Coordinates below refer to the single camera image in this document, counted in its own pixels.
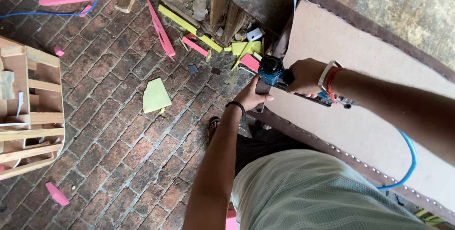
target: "yellow foam piece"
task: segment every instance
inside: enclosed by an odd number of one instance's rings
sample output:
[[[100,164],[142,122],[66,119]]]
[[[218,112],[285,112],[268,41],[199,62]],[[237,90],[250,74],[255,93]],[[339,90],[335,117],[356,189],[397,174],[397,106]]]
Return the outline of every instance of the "yellow foam piece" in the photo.
[[[172,19],[175,23],[179,24],[182,28],[185,28],[188,30],[190,33],[196,35],[196,28],[193,27],[190,23],[186,22],[183,18],[180,18],[177,16],[175,13],[169,11],[166,7],[160,5],[158,6],[158,11],[160,11],[162,14],[166,15],[168,18]],[[204,43],[206,43],[208,46],[212,47],[215,51],[221,52],[223,48],[221,46],[217,45],[214,41],[210,40],[207,36],[201,36],[199,37]]]

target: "metal bangle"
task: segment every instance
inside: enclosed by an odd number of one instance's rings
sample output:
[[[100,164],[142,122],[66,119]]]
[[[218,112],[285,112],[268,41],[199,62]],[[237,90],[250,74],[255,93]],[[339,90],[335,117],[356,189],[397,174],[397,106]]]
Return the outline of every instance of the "metal bangle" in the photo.
[[[337,67],[339,68],[343,68],[343,66],[338,63],[338,61],[336,60],[332,60],[330,61],[327,66],[325,67],[324,71],[322,72],[322,75],[321,77],[319,78],[319,81],[318,81],[318,87],[321,88],[321,90],[324,91],[324,93],[326,93],[328,95],[328,91],[327,89],[324,87],[324,83],[325,83],[325,78],[327,77],[327,74],[328,72],[330,71],[330,69],[333,67],[333,65],[336,65]]]

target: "bracelet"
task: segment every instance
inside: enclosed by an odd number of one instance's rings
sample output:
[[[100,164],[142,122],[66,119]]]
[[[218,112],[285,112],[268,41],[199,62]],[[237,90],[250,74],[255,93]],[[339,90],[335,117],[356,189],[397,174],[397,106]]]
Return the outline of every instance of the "bracelet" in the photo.
[[[226,107],[228,107],[230,104],[237,105],[238,107],[240,107],[240,109],[242,110],[242,116],[245,114],[245,108],[242,106],[242,104],[240,104],[237,101],[231,101],[226,104]]]

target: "wooden furniture frame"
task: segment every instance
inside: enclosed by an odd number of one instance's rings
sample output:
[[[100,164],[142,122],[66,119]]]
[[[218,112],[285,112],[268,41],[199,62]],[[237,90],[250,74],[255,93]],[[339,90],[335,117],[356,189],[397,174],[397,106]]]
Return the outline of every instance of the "wooden furniture frame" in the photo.
[[[65,127],[60,59],[2,36],[0,58],[3,180],[51,164],[63,148]]]

